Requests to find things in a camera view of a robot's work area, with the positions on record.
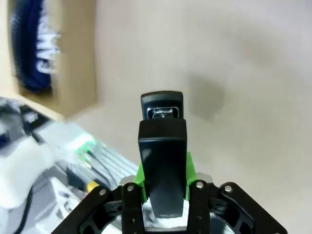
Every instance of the bolt head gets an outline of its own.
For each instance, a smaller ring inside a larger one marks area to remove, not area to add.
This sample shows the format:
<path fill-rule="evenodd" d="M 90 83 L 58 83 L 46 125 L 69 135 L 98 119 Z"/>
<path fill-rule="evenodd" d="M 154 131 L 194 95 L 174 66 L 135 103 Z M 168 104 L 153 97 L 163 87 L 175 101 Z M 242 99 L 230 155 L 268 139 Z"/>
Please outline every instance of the bolt head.
<path fill-rule="evenodd" d="M 106 194 L 106 189 L 102 189 L 100 192 L 99 192 L 100 196 Z"/>
<path fill-rule="evenodd" d="M 224 190 L 230 193 L 232 191 L 232 187 L 230 185 L 227 185 L 224 187 Z"/>
<path fill-rule="evenodd" d="M 204 187 L 203 182 L 201 182 L 201 181 L 197 182 L 196 187 L 198 187 L 199 189 L 202 189 Z"/>
<path fill-rule="evenodd" d="M 133 185 L 129 185 L 128 188 L 127 188 L 127 190 L 128 190 L 129 192 L 131 192 L 133 189 L 134 189 L 134 186 L 133 186 Z"/>

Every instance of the cardboard box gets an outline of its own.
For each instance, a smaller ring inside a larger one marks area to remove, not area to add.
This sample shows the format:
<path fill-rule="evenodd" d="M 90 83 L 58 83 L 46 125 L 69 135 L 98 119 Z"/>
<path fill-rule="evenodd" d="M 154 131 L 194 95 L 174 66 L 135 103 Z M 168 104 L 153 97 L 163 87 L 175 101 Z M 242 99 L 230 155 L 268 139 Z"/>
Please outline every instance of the cardboard box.
<path fill-rule="evenodd" d="M 49 32 L 57 33 L 53 41 L 59 52 L 50 65 L 52 89 L 33 94 L 22 87 L 15 77 L 11 45 L 10 17 L 14 0 L 7 0 L 8 37 L 12 79 L 21 100 L 52 118 L 68 118 L 96 103 L 95 74 L 95 0 L 45 0 Z"/>

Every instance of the silver part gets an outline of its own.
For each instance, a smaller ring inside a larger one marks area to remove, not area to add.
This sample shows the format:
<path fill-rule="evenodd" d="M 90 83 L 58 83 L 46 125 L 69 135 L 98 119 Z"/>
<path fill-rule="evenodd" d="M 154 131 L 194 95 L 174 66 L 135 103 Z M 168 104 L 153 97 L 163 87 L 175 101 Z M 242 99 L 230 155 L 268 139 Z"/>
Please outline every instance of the silver part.
<path fill-rule="evenodd" d="M 224 187 L 224 190 L 227 192 L 231 192 L 232 191 L 232 187 L 230 185 L 227 185 Z"/>
<path fill-rule="evenodd" d="M 127 188 L 127 190 L 128 190 L 129 192 L 131 192 L 133 189 L 134 189 L 134 186 L 133 186 L 133 185 L 129 185 L 128 188 Z"/>
<path fill-rule="evenodd" d="M 102 189 L 100 192 L 99 192 L 100 196 L 106 194 L 106 189 Z"/>
<path fill-rule="evenodd" d="M 206 181 L 207 184 L 213 183 L 213 179 L 212 179 L 211 175 L 208 175 L 205 173 L 201 173 L 201 172 L 196 173 L 196 178 Z"/>
<path fill-rule="evenodd" d="M 166 108 L 166 109 L 171 109 L 172 112 L 173 112 L 173 109 L 176 109 L 176 110 L 177 110 L 177 116 L 178 116 L 178 118 L 180 118 L 179 108 L 174 107 L 174 106 L 173 106 L 173 107 L 156 107 L 156 108 L 150 108 L 150 107 L 148 107 L 148 108 L 146 109 L 146 114 L 148 115 L 148 112 L 149 112 L 150 110 L 153 110 L 153 115 L 154 115 L 154 112 L 157 112 L 157 111 L 162 110 L 162 109 L 164 109 L 164 108 Z"/>
<path fill-rule="evenodd" d="M 136 178 L 135 175 L 126 176 L 126 177 L 124 177 L 124 178 L 121 179 L 119 185 L 124 186 L 124 185 L 127 184 L 127 183 L 132 183 L 132 182 L 135 180 L 135 178 Z"/>
<path fill-rule="evenodd" d="M 186 226 L 176 226 L 176 227 L 170 227 L 170 232 L 180 232 L 180 231 L 185 231 L 186 230 Z M 148 232 L 167 232 L 168 228 L 167 227 L 153 227 L 153 226 L 148 226 L 145 227 L 145 231 Z"/>
<path fill-rule="evenodd" d="M 202 189 L 204 187 L 203 182 L 197 182 L 196 187 L 198 187 L 199 189 Z"/>
<path fill-rule="evenodd" d="M 173 112 L 173 109 L 171 108 L 171 109 L 164 109 L 164 108 L 161 108 L 161 109 L 153 109 L 153 114 L 155 115 L 155 114 L 160 114 L 160 113 L 172 113 Z"/>

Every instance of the black cable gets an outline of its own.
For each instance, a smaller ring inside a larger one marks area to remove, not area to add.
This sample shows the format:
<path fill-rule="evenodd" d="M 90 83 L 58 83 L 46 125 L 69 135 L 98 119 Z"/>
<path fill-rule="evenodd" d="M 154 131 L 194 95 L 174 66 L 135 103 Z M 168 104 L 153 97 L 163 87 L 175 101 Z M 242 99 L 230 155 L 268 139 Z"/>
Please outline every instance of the black cable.
<path fill-rule="evenodd" d="M 111 177 L 111 179 L 113 180 L 113 182 L 115 183 L 115 185 L 118 186 L 117 181 L 115 180 L 115 178 L 113 177 L 112 173 L 107 169 L 107 167 L 95 156 L 94 153 L 92 153 L 90 150 L 87 151 L 88 155 L 90 155 L 93 159 L 95 159 L 102 167 L 105 168 L 105 170 L 107 171 L 107 173 L 109 174 L 109 176 Z"/>
<path fill-rule="evenodd" d="M 96 169 L 95 167 L 91 167 L 91 170 L 94 173 L 96 173 L 99 177 L 101 177 L 101 178 L 106 180 L 106 182 L 107 182 L 106 186 L 107 187 L 109 187 L 109 188 L 111 187 L 111 182 L 109 181 L 109 179 L 106 176 L 104 176 L 100 171 L 98 171 L 98 169 Z"/>
<path fill-rule="evenodd" d="M 21 232 L 25 228 L 25 224 L 26 224 L 26 221 L 27 221 L 27 218 L 28 218 L 28 214 L 29 214 L 29 210 L 30 210 L 30 207 L 31 207 L 32 200 L 33 200 L 33 187 L 30 188 L 30 191 L 29 191 L 27 199 L 26 199 L 26 204 L 25 204 L 25 209 L 24 209 L 23 216 L 21 218 L 19 227 L 16 229 L 14 234 L 21 234 Z"/>

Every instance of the black device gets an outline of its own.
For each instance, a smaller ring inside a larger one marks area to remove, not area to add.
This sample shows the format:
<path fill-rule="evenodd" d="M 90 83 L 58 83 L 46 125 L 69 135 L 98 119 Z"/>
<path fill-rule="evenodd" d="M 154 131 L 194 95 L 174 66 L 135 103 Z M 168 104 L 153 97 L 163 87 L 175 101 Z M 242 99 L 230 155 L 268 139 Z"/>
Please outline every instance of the black device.
<path fill-rule="evenodd" d="M 156 218 L 183 214 L 186 188 L 187 132 L 181 92 L 141 96 L 143 121 L 138 144 L 146 190 Z"/>
<path fill-rule="evenodd" d="M 0 106 L 0 123 L 8 128 L 0 132 L 0 149 L 25 135 L 32 136 L 37 143 L 42 143 L 41 137 L 35 131 L 49 120 L 27 105 L 21 105 L 19 109 L 10 102 Z"/>
<path fill-rule="evenodd" d="M 52 234 L 100 234 L 119 215 L 123 234 L 214 234 L 211 213 L 235 234 L 287 234 L 237 184 L 227 182 L 217 187 L 209 175 L 195 173 L 191 157 L 186 154 L 186 123 L 183 107 L 179 108 L 183 105 L 181 95 L 165 91 L 141 97 L 144 120 L 140 123 L 138 142 L 142 165 L 136 179 L 121 183 L 113 191 L 101 186 L 94 188 Z M 168 217 L 179 216 L 181 201 L 189 200 L 186 229 L 145 230 L 142 204 L 148 197 L 154 212 Z"/>

